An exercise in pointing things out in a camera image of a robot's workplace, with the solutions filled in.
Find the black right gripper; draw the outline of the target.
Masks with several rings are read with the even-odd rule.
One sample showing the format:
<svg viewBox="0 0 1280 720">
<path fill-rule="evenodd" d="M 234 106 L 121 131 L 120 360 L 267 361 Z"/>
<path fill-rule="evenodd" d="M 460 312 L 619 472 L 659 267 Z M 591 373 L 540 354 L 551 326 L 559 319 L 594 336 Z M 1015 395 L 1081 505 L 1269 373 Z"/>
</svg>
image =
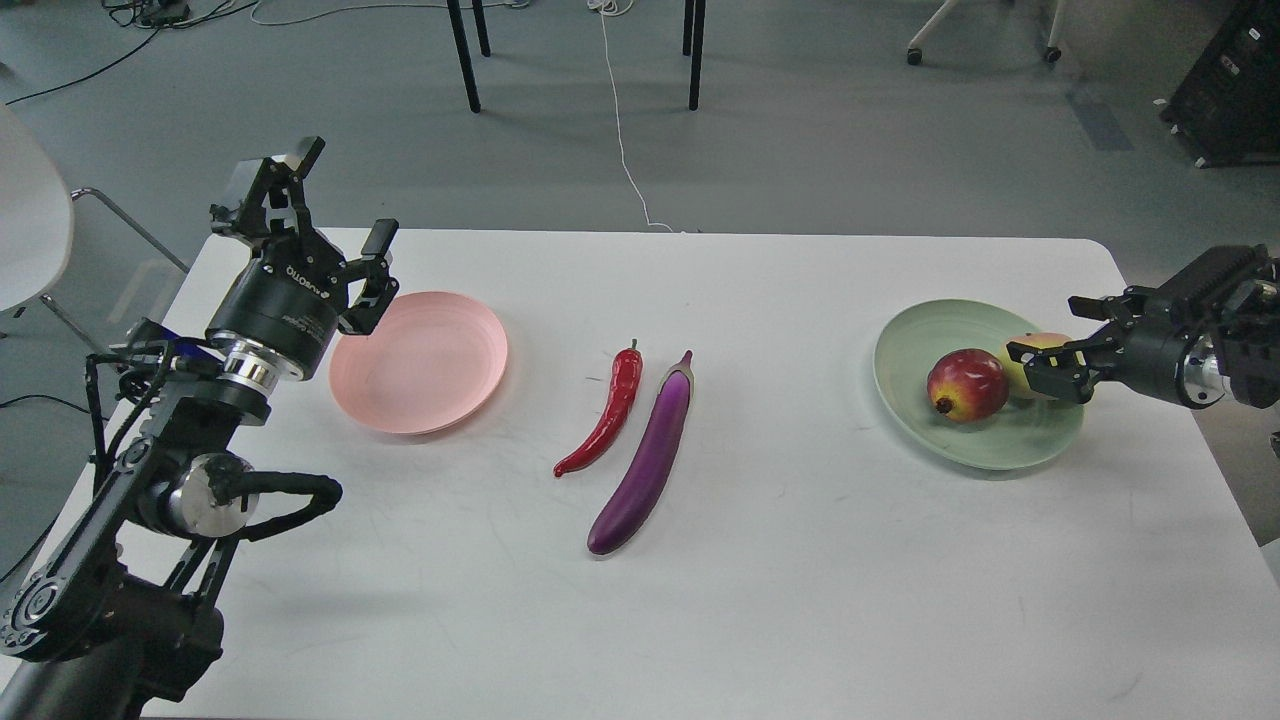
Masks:
<svg viewBox="0 0 1280 720">
<path fill-rule="evenodd" d="M 1087 404 L 1094 384 L 1112 380 L 1151 398 L 1190 409 L 1226 397 L 1211 337 L 1213 314 L 1202 302 L 1165 290 L 1126 287 L 1100 299 L 1073 295 L 1074 316 L 1102 322 L 1089 338 L 1060 347 L 1010 342 L 1029 386 L 1050 398 Z"/>
</svg>

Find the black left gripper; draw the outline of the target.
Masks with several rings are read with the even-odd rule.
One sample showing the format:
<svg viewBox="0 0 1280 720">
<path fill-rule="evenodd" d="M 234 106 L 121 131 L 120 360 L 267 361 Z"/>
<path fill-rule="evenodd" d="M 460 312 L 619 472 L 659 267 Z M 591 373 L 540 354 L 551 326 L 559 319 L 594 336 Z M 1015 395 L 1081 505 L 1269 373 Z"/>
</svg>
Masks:
<svg viewBox="0 0 1280 720">
<path fill-rule="evenodd" d="M 206 329 L 214 343 L 252 341 L 284 357 L 301 380 L 315 375 L 337 332 L 369 336 L 399 291 L 390 275 L 396 219 L 376 220 L 360 259 L 343 265 L 340 250 L 315 231 L 303 179 L 326 142 L 303 137 L 291 151 L 237 163 L 221 200 L 210 209 L 214 234 L 253 250 Z M 338 273 L 338 286 L 332 277 Z M 348 290 L 364 286 L 347 307 Z"/>
</svg>

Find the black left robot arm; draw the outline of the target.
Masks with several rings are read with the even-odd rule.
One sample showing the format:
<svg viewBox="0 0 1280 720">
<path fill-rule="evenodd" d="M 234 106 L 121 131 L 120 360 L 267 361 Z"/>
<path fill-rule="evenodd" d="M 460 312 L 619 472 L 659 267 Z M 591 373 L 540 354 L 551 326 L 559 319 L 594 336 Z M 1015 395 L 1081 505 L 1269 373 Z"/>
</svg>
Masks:
<svg viewBox="0 0 1280 720">
<path fill-rule="evenodd" d="M 132 410 L 114 437 L 96 429 L 88 507 L 3 612 L 3 652 L 19 662 L 5 719 L 137 719 L 183 700 L 221 657 L 216 602 L 238 546 L 340 501 L 330 477 L 256 470 L 229 450 L 268 420 L 280 380 L 311 379 L 335 333 L 370 334 L 399 288 L 396 220 L 356 259 L 314 225 L 305 178 L 324 146 L 236 167 L 211 228 L 250 261 L 204 337 L 143 322 L 90 357 L 88 372 L 123 369 Z"/>
</svg>

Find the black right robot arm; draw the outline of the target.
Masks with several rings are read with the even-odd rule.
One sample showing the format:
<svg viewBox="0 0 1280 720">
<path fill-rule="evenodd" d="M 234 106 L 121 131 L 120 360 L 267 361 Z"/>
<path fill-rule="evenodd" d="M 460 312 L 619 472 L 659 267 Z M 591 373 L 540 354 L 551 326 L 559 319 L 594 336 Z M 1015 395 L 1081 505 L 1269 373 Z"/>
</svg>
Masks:
<svg viewBox="0 0 1280 720">
<path fill-rule="evenodd" d="M 1193 410 L 1222 398 L 1277 404 L 1277 259 L 1263 245 L 1215 246 L 1158 287 L 1073 296 L 1068 305 L 1101 327 L 1047 348 L 1006 345 L 1034 392 L 1087 404 L 1098 383 L 1117 382 Z"/>
</svg>

